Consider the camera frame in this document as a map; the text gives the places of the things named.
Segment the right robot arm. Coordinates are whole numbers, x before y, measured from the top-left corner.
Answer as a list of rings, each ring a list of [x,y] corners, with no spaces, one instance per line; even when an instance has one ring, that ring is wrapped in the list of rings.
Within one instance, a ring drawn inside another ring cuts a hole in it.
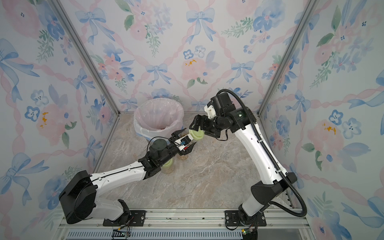
[[[239,206],[239,218],[244,225],[250,225],[270,205],[275,205],[293,216],[303,217],[305,213],[292,211],[273,201],[289,189],[297,177],[278,163],[260,132],[254,131],[257,128],[254,120],[253,117],[249,119],[242,110],[235,110],[225,117],[196,115],[189,129],[202,131],[213,138],[219,138],[222,130],[231,130],[252,158],[261,180],[251,186],[251,196]]]

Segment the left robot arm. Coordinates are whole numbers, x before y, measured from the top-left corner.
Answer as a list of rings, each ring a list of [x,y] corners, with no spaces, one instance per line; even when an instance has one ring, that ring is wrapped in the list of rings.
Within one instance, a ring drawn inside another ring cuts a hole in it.
[[[197,139],[192,134],[171,138],[154,137],[147,145],[146,154],[127,166],[101,173],[78,172],[59,195],[67,224],[77,224],[89,218],[102,218],[117,225],[125,225],[132,218],[124,200],[101,199],[101,195],[132,182],[149,179],[175,156],[192,152]]]

